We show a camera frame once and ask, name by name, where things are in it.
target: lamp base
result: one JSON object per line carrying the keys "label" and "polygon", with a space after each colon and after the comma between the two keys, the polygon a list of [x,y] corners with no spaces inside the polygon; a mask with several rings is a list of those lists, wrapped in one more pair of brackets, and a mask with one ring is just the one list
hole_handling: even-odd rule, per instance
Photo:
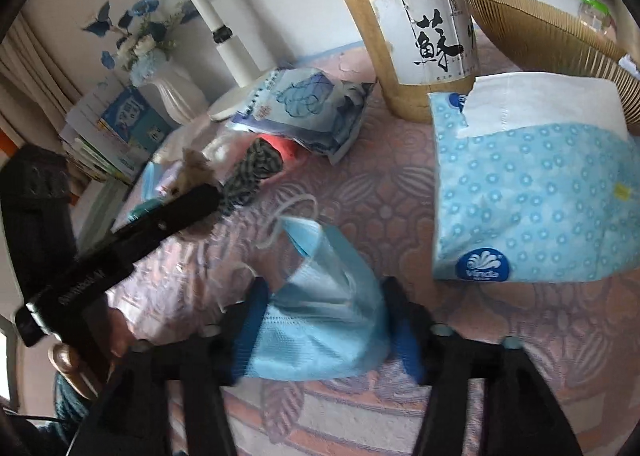
{"label": "lamp base", "polygon": [[254,92],[254,90],[267,79],[268,75],[269,73],[265,73],[247,86],[234,87],[223,94],[209,107],[209,110],[207,111],[211,119],[214,121],[222,121],[235,115],[235,113],[246,104],[247,99],[252,92]]}

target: curtain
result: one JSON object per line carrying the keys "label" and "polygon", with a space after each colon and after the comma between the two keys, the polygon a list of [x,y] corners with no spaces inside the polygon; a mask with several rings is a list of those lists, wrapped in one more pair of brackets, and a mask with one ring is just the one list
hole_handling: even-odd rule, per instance
{"label": "curtain", "polygon": [[[58,133],[80,98],[19,14],[0,44],[0,131],[18,147],[33,143],[63,153]],[[79,195],[88,179],[69,168]]]}

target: sticker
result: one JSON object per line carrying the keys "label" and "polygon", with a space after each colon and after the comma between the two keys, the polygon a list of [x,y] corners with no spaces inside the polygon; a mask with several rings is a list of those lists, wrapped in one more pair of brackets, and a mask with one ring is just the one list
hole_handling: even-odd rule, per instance
{"label": "sticker", "polygon": [[478,54],[465,0],[371,0],[398,83],[423,86],[476,74]]}
{"label": "sticker", "polygon": [[616,186],[613,188],[613,195],[619,200],[628,201],[631,198],[631,188],[622,183],[616,183]]}
{"label": "sticker", "polygon": [[465,103],[466,103],[466,94],[458,94],[456,92],[452,92],[449,95],[449,105],[459,109],[460,112],[462,112],[463,109],[465,108]]}
{"label": "sticker", "polygon": [[456,276],[469,281],[502,282],[509,279],[509,261],[493,248],[478,248],[458,259]]}

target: white lamp pole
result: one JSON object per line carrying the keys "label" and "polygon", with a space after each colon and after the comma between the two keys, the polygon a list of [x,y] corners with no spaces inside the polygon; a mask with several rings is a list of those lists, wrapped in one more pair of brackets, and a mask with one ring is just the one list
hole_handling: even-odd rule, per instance
{"label": "white lamp pole", "polygon": [[242,41],[233,35],[209,0],[192,1],[213,33],[218,52],[238,86],[252,84],[261,73]]}

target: white tissue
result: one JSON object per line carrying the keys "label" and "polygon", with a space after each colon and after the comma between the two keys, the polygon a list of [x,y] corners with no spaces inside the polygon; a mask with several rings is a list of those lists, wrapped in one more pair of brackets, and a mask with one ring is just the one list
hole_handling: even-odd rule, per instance
{"label": "white tissue", "polygon": [[458,138],[532,125],[583,123],[628,139],[616,84],[603,78],[517,72],[480,76],[463,109]]}

